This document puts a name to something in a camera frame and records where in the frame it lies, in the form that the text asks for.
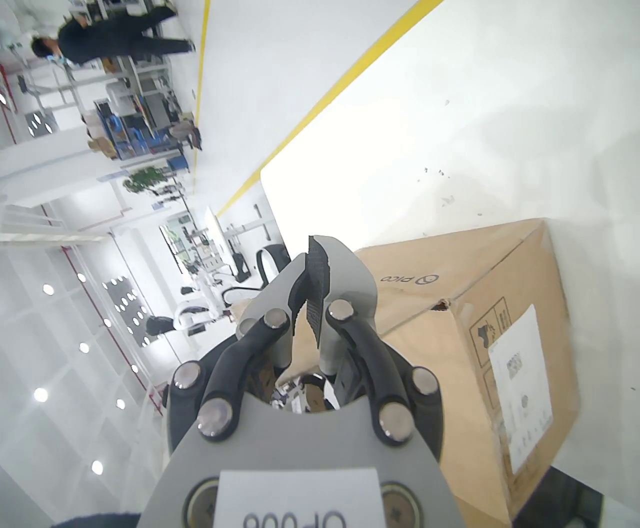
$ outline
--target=box flap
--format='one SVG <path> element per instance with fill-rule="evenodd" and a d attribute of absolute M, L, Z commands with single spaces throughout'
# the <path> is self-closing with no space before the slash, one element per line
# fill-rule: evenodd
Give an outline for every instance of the box flap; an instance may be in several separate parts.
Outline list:
<path fill-rule="evenodd" d="M 467 528 L 510 528 L 511 523 L 505 522 L 487 515 L 484 511 L 474 508 L 468 502 L 456 497 L 462 519 Z"/>
<path fill-rule="evenodd" d="M 522 220 L 357 251 L 378 285 L 378 332 L 466 291 L 541 223 Z"/>

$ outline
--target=desk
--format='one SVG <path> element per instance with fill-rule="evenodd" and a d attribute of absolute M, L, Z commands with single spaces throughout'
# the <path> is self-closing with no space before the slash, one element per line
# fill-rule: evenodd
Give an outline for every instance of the desk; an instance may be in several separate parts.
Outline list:
<path fill-rule="evenodd" d="M 292 257 L 312 234 L 356 250 L 549 218 L 582 399 L 555 465 L 637 509 L 640 62 L 624 57 L 640 49 L 625 47 L 624 10 L 572 13 L 551 0 L 447 0 L 262 185 Z M 604 48 L 606 68 L 589 51 Z"/>

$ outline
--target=ceiling light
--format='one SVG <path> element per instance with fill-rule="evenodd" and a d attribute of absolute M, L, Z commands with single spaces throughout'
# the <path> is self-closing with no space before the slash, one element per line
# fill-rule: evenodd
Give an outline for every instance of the ceiling light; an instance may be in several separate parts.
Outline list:
<path fill-rule="evenodd" d="M 102 462 L 99 460 L 94 460 L 93 464 L 91 464 L 91 471 L 93 471 L 96 475 L 102 475 L 102 471 L 104 468 L 102 467 Z"/>
<path fill-rule="evenodd" d="M 47 389 L 38 387 L 36 390 L 33 391 L 33 397 L 36 399 L 36 401 L 39 401 L 40 403 L 45 403 L 46 400 L 48 400 L 49 398 L 49 393 L 47 392 Z"/>

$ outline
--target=fragile symbol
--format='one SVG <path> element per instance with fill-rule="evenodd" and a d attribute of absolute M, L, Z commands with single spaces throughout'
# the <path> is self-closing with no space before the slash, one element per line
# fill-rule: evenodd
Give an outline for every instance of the fragile symbol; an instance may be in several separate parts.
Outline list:
<path fill-rule="evenodd" d="M 487 335 L 487 327 L 489 325 L 486 324 L 484 326 L 480 326 L 478 328 L 478 337 L 482 339 L 482 345 L 484 348 L 489 348 L 489 336 Z"/>
<path fill-rule="evenodd" d="M 485 320 L 483 326 L 478 326 L 478 337 L 482 339 L 484 348 L 489 348 L 489 338 L 492 342 L 495 340 L 495 328 Z"/>

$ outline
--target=metal bolt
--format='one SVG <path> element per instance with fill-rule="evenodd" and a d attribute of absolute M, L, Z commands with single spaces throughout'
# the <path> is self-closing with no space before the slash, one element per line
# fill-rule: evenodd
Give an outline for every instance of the metal bolt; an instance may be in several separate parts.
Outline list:
<path fill-rule="evenodd" d="M 346 321 L 353 313 L 353 306 L 344 299 L 336 299 L 329 305 L 329 314 L 337 321 Z"/>
<path fill-rule="evenodd" d="M 198 412 L 198 430 L 203 436 L 213 438 L 222 434 L 234 415 L 233 407 L 224 398 L 213 398 L 204 403 Z"/>
<path fill-rule="evenodd" d="M 438 390 L 438 380 L 429 369 L 424 367 L 414 368 L 411 380 L 415 389 L 423 396 L 428 396 Z"/>
<path fill-rule="evenodd" d="M 422 515 L 417 499 L 402 484 L 387 483 L 380 486 L 387 528 L 419 528 Z"/>
<path fill-rule="evenodd" d="M 193 387 L 200 375 L 200 365 L 195 361 L 188 361 L 180 365 L 173 374 L 173 384 L 178 388 Z"/>
<path fill-rule="evenodd" d="M 380 409 L 378 415 L 380 427 L 385 434 L 396 442 L 406 442 L 413 433 L 413 415 L 401 403 L 392 401 Z"/>
<path fill-rule="evenodd" d="M 238 339 L 243 338 L 246 335 L 246 333 L 249 330 L 251 330 L 251 327 L 254 324 L 255 324 L 255 319 L 253 319 L 252 317 L 249 317 L 248 319 L 244 319 L 243 321 L 240 321 L 240 324 L 236 328 L 236 337 Z"/>
<path fill-rule="evenodd" d="M 272 308 L 266 314 L 264 314 L 264 324 L 269 328 L 277 330 L 287 324 L 287 312 L 280 308 Z"/>

